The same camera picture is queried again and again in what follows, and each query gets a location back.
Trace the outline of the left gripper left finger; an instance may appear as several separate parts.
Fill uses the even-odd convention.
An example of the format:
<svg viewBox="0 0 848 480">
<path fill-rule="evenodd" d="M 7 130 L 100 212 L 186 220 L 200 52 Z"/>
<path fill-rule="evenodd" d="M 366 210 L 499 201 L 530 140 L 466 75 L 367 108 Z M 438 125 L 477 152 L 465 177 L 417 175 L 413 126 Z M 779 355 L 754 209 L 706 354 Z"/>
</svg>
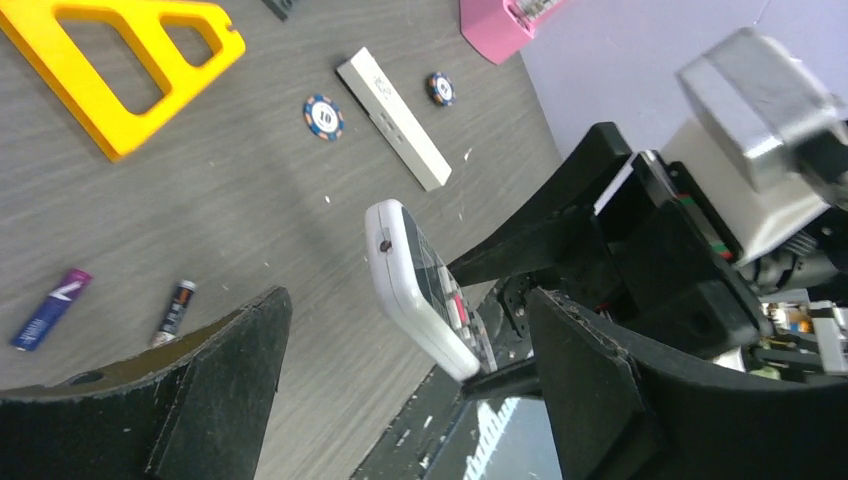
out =
<svg viewBox="0 0 848 480">
<path fill-rule="evenodd" d="M 2 477 L 253 478 L 292 313 L 275 286 L 164 346 L 3 391 Z"/>
</svg>

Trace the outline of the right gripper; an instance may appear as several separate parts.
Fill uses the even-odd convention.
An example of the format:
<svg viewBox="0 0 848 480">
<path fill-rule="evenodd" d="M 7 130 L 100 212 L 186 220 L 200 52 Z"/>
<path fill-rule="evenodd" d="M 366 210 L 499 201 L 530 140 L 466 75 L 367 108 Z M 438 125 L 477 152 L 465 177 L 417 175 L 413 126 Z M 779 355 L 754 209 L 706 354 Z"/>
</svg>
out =
<svg viewBox="0 0 848 480">
<path fill-rule="evenodd" d="M 702 233 L 703 214 L 653 153 L 634 155 L 624 182 L 594 212 L 631 154 L 615 123 L 592 125 L 551 177 L 448 270 L 471 286 L 563 259 L 559 272 L 572 299 L 703 359 L 771 335 L 726 246 Z"/>
</svg>

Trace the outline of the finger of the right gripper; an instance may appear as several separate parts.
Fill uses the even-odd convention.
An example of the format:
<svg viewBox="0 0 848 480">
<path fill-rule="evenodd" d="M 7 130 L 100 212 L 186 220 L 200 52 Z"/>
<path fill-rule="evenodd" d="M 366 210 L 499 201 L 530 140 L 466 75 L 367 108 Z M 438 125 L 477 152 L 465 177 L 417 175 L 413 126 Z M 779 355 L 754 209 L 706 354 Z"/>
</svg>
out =
<svg viewBox="0 0 848 480">
<path fill-rule="evenodd" d="M 460 394 L 466 400 L 539 399 L 540 380 L 535 359 L 527 358 L 492 373 L 475 376 L 462 384 Z"/>
</svg>

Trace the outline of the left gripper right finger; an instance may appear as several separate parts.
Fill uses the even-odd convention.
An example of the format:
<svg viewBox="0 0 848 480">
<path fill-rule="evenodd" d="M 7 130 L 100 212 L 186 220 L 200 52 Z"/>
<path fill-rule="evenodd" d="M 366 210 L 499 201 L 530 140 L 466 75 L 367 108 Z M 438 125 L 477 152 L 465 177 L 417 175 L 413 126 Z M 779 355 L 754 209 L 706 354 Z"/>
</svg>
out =
<svg viewBox="0 0 848 480">
<path fill-rule="evenodd" d="M 552 292 L 528 299 L 568 479 L 843 479 L 847 385 L 767 379 L 693 357 Z"/>
</svg>

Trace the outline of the white remote control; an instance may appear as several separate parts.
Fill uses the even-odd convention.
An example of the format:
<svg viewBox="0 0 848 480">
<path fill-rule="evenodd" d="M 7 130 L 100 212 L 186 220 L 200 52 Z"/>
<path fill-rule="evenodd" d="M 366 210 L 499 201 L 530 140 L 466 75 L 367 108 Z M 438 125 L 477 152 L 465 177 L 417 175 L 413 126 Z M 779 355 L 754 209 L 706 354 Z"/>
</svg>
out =
<svg viewBox="0 0 848 480">
<path fill-rule="evenodd" d="M 365 243 L 389 320 L 457 382 L 497 369 L 485 323 L 400 201 L 366 210 Z"/>
</svg>

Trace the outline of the white remote battery cover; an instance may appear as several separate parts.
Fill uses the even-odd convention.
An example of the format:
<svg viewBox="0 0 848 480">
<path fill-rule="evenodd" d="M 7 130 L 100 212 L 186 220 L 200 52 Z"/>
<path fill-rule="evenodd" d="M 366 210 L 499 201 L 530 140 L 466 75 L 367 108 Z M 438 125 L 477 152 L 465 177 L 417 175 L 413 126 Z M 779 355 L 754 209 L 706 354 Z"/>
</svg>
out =
<svg viewBox="0 0 848 480">
<path fill-rule="evenodd" d="M 421 187 L 445 186 L 451 166 L 368 48 L 361 47 L 336 72 Z"/>
</svg>

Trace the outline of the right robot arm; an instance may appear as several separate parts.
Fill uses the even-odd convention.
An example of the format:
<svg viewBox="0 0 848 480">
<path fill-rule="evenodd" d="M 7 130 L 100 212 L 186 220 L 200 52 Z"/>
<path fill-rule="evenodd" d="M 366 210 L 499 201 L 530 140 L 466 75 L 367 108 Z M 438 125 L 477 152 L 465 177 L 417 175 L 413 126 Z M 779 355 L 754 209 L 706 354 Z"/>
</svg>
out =
<svg viewBox="0 0 848 480">
<path fill-rule="evenodd" d="M 755 260 L 679 161 L 593 125 L 552 177 L 449 265 L 493 282 L 534 356 L 468 381 L 469 399 L 644 412 L 658 396 L 737 405 L 819 386 L 816 323 L 847 306 L 847 252 L 827 221 Z"/>
</svg>

